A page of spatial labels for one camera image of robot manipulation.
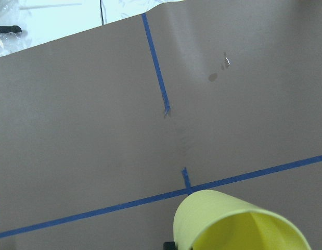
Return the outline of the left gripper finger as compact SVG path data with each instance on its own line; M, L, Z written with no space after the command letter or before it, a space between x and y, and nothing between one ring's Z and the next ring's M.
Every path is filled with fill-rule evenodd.
M176 244L174 241L164 242L163 250L176 250Z

